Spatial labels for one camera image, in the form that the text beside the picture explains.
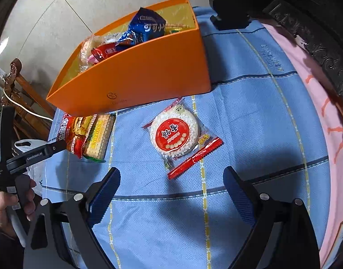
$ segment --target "orange box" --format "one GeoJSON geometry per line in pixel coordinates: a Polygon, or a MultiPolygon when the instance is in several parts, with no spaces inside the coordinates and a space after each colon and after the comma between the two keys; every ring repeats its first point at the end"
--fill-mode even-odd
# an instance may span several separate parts
{"type": "MultiPolygon", "coordinates": [[[[204,45],[189,1],[168,0],[147,8],[168,24],[187,24],[190,29],[133,46],[79,73],[81,43],[57,76],[47,101],[70,115],[87,116],[209,92],[204,45]]],[[[95,35],[125,31],[136,12],[95,35]]]]}

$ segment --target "pink cloth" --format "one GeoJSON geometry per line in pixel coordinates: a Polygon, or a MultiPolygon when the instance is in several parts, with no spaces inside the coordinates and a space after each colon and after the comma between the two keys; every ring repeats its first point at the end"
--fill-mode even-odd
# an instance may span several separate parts
{"type": "Polygon", "coordinates": [[[330,101],[323,88],[330,83],[321,67],[280,26],[263,24],[283,49],[301,77],[315,105],[325,135],[330,163],[331,196],[325,237],[320,250],[321,267],[327,260],[337,232],[343,221],[343,119],[338,108],[330,101]]]}

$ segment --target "blue tablecloth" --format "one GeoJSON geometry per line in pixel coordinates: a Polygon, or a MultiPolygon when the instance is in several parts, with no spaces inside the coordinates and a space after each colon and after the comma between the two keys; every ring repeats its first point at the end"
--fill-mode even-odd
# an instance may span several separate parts
{"type": "MultiPolygon", "coordinates": [[[[228,268],[250,231],[223,186],[222,173],[229,165],[277,200],[303,199],[319,247],[323,241],[329,160],[319,118],[300,77],[260,22],[217,31],[209,20],[214,14],[210,8],[194,11],[213,87],[185,102],[192,109],[195,101],[198,117],[224,145],[169,181],[142,129],[172,102],[166,100],[116,112],[104,163],[79,160],[67,151],[47,163],[43,197],[52,202],[86,191],[110,167],[120,170],[116,196],[93,228],[116,268],[228,268]]],[[[57,110],[50,139],[62,114],[57,110]]],[[[82,268],[67,226],[65,231],[82,268]]]]}

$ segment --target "red circular label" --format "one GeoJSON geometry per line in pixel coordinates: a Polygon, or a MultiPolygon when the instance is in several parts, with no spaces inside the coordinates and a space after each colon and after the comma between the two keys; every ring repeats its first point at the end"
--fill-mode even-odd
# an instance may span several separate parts
{"type": "Polygon", "coordinates": [[[179,118],[164,121],[156,131],[155,141],[163,151],[174,151],[181,148],[189,138],[189,126],[179,118]]]}

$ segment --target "finger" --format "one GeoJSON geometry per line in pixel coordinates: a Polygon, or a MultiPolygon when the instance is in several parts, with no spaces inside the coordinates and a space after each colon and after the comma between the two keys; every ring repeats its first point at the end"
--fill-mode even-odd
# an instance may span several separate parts
{"type": "Polygon", "coordinates": [[[36,183],[36,181],[34,181],[34,180],[30,180],[29,181],[29,187],[31,187],[31,188],[33,188],[33,187],[36,187],[37,186],[37,183],[36,183]]]}
{"type": "Polygon", "coordinates": [[[32,201],[35,197],[35,192],[33,191],[33,189],[29,189],[26,193],[26,197],[28,199],[28,201],[32,201]]]}
{"type": "Polygon", "coordinates": [[[0,211],[5,210],[7,206],[16,205],[17,203],[18,198],[16,195],[0,191],[0,211]]]}
{"type": "Polygon", "coordinates": [[[35,215],[36,215],[36,212],[33,212],[32,214],[27,215],[27,219],[28,219],[29,221],[33,221],[33,219],[35,218],[35,215]]]}
{"type": "Polygon", "coordinates": [[[26,215],[31,215],[36,209],[36,205],[33,201],[27,202],[26,205],[23,207],[24,213],[26,215]]]}

